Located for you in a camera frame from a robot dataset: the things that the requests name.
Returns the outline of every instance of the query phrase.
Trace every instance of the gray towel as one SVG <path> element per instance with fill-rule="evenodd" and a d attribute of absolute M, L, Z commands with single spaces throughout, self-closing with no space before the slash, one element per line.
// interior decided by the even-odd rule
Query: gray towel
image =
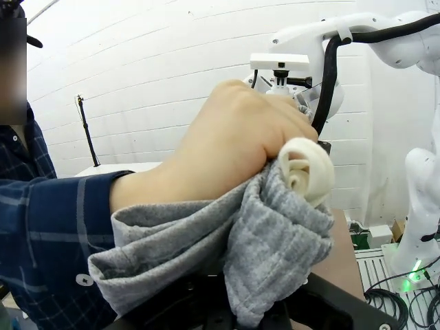
<path fill-rule="evenodd" d="M 134 206 L 111 221 L 116 247 L 90 256 L 89 271 L 119 315 L 224 256 L 231 309 L 256 327 L 332 246 L 328 210 L 288 190 L 277 161 L 215 201 Z"/>

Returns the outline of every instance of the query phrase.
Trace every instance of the white table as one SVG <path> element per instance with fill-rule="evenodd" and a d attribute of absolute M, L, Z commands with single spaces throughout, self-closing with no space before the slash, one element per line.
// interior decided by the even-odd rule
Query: white table
<path fill-rule="evenodd" d="M 89 167 L 75 175 L 76 177 L 88 177 L 90 175 L 105 174 L 118 171 L 143 172 L 160 165 L 160 162 L 151 163 L 130 163 L 130 164 L 105 164 L 98 167 Z"/>

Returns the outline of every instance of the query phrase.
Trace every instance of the white wall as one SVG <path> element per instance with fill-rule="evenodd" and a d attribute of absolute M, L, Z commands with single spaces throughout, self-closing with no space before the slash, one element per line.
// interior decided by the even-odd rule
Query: white wall
<path fill-rule="evenodd" d="M 25 9 L 27 21 L 31 21 L 38 13 L 40 13 L 52 0 L 26 0 L 22 6 Z"/>
<path fill-rule="evenodd" d="M 359 10 L 387 17 L 426 11 L 426 0 L 358 0 Z M 368 50 L 373 95 L 373 154 L 366 225 L 404 219 L 408 189 L 404 160 L 415 147 L 431 148 L 435 77 L 416 67 L 397 70 Z"/>
<path fill-rule="evenodd" d="M 271 33 L 356 11 L 354 0 L 60 0 L 28 26 L 45 45 L 28 48 L 28 98 L 58 175 L 92 165 L 76 94 L 103 164 L 162 161 L 212 88 L 249 74 L 250 53 L 264 52 Z M 333 143 L 332 205 L 358 219 L 371 160 L 370 68 L 363 45 L 338 53 L 346 99 L 323 138 Z"/>

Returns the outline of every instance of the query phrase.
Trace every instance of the black pole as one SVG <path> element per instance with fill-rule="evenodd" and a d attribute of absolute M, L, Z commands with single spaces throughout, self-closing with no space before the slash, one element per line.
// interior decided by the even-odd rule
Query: black pole
<path fill-rule="evenodd" d="M 89 125 L 87 124 L 87 121 L 85 119 L 85 114 L 84 114 L 83 100 L 84 99 L 81 98 L 78 95 L 78 105 L 80 106 L 82 125 L 83 125 L 84 130 L 85 130 L 85 135 L 87 136 L 87 143 L 89 144 L 91 157 L 93 158 L 93 164 L 95 165 L 94 167 L 98 167 L 100 164 L 98 162 L 98 158 L 96 157 L 94 146 L 91 143 L 91 137 L 90 137 L 90 132 L 89 132 Z"/>

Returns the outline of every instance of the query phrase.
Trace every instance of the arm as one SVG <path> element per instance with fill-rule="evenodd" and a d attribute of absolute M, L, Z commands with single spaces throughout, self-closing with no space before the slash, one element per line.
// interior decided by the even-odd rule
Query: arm
<path fill-rule="evenodd" d="M 257 174 L 291 138 L 316 141 L 308 118 L 292 102 L 239 81 L 225 82 L 174 156 L 153 170 L 0 180 L 1 276 L 8 267 L 38 268 L 50 289 L 76 289 L 76 275 L 88 274 L 87 258 L 114 246 L 111 212 L 135 204 L 216 199 Z"/>
<path fill-rule="evenodd" d="M 88 256 L 113 247 L 109 194 L 125 174 L 0 180 L 1 275 L 37 267 L 52 289 L 73 287 L 77 274 L 87 274 Z"/>

